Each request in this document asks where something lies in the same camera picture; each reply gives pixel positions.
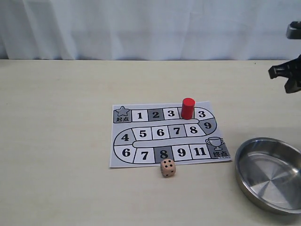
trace trophy icon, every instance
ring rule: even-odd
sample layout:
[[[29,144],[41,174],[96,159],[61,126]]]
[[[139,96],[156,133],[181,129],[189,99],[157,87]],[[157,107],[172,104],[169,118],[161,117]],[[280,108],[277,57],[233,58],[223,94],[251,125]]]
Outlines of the trophy icon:
[[[214,146],[215,147],[214,150],[220,151],[222,150],[220,146],[224,143],[224,141],[220,137],[210,137],[206,140],[206,143]]]

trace beige table surface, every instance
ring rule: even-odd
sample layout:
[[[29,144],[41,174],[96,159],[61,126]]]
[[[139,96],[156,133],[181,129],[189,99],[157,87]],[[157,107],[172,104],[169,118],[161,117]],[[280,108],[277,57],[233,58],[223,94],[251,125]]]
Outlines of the beige table surface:
[[[112,104],[211,101],[234,158],[253,137],[301,148],[281,61],[0,61],[1,226],[301,225],[241,193],[234,163],[109,169]]]

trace bowl rim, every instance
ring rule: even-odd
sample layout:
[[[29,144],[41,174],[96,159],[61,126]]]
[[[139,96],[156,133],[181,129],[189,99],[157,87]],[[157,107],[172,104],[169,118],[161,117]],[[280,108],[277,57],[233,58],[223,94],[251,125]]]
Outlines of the bowl rim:
[[[235,170],[236,170],[236,173],[237,173],[238,176],[239,176],[240,182],[242,183],[242,185],[245,187],[245,189],[247,189],[248,192],[249,192],[252,196],[254,196],[257,200],[259,200],[259,201],[260,201],[261,203],[263,203],[264,205],[267,205],[267,206],[269,206],[269,207],[272,208],[272,209],[275,209],[275,210],[278,210],[278,211],[281,211],[281,212],[284,212],[284,213],[288,213],[288,214],[300,214],[300,213],[301,213],[301,208],[299,208],[299,209],[294,209],[294,210],[286,209],[286,208],[279,207],[279,206],[277,206],[277,205],[274,205],[274,204],[272,204],[272,203],[270,203],[270,202],[264,200],[263,198],[259,197],[258,194],[255,193],[255,192],[251,189],[251,187],[243,180],[243,176],[242,176],[242,173],[241,173],[241,171],[240,171],[240,166],[239,166],[239,160],[240,160],[242,151],[243,151],[243,149],[244,149],[247,145],[249,145],[249,144],[252,143],[252,142],[258,141],[258,140],[266,140],[266,141],[271,141],[271,142],[278,142],[278,143],[281,143],[282,145],[285,145],[285,146],[287,146],[287,147],[293,149],[294,151],[298,152],[299,154],[301,154],[301,151],[300,151],[298,148],[296,148],[296,147],[294,147],[294,146],[292,146],[292,145],[290,145],[290,144],[288,144],[288,143],[286,143],[286,142],[284,142],[284,141],[282,141],[282,140],[278,140],[278,139],[274,139],[274,138],[270,138],[270,137],[255,137],[255,138],[251,138],[251,139],[245,141],[244,143],[242,143],[242,144],[240,145],[240,147],[238,148],[236,154],[235,154]]]

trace number 11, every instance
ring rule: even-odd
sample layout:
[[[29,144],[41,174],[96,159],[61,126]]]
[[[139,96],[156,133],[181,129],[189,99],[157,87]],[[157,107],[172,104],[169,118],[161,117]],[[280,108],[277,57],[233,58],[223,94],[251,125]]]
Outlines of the number 11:
[[[196,147],[194,150],[196,151],[196,155],[201,155],[201,154],[198,152],[198,148],[197,148],[197,147]],[[203,147],[201,147],[200,150],[201,150],[201,152],[202,152],[202,155],[206,155],[206,153],[205,153]]]

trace game board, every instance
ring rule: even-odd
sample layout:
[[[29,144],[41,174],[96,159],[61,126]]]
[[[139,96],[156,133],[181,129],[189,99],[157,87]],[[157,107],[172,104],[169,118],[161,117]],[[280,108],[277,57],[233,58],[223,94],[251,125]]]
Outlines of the game board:
[[[231,160],[210,102],[197,102],[192,119],[182,104],[113,105],[110,167],[159,166]]]

